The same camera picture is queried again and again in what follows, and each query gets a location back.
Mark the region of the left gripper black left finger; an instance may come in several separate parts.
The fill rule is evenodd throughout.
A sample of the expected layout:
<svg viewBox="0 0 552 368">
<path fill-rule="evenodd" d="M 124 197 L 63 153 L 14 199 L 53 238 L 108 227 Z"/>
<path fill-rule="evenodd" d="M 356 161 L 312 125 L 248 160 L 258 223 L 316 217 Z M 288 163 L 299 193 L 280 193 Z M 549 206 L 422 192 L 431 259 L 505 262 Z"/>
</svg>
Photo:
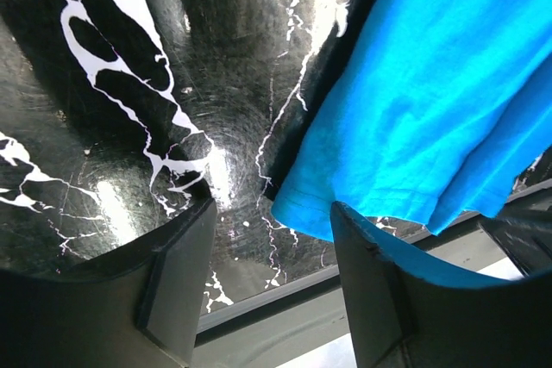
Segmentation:
<svg viewBox="0 0 552 368">
<path fill-rule="evenodd" d="M 206 199 L 51 278 L 2 270 L 2 366 L 188 366 L 216 213 Z"/>
</svg>

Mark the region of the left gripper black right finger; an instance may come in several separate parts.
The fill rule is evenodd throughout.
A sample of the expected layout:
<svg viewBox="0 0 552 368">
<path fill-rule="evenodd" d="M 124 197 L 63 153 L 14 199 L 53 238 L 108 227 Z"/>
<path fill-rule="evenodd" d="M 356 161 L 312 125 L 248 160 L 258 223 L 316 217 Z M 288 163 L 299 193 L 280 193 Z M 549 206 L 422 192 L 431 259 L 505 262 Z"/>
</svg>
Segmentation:
<svg viewBox="0 0 552 368">
<path fill-rule="evenodd" d="M 359 367 L 550 366 L 550 270 L 517 280 L 470 271 L 345 203 L 330 221 Z"/>
</svg>

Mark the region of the blue t shirt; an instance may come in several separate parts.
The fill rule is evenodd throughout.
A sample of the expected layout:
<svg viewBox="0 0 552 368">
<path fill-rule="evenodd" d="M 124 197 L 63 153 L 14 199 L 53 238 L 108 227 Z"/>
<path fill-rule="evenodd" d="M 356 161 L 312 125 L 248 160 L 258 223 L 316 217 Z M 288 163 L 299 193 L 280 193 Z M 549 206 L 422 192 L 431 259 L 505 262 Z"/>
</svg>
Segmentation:
<svg viewBox="0 0 552 368">
<path fill-rule="evenodd" d="M 330 240 L 342 202 L 439 234 L 495 216 L 551 144 L 551 0 L 376 0 L 274 199 Z"/>
</svg>

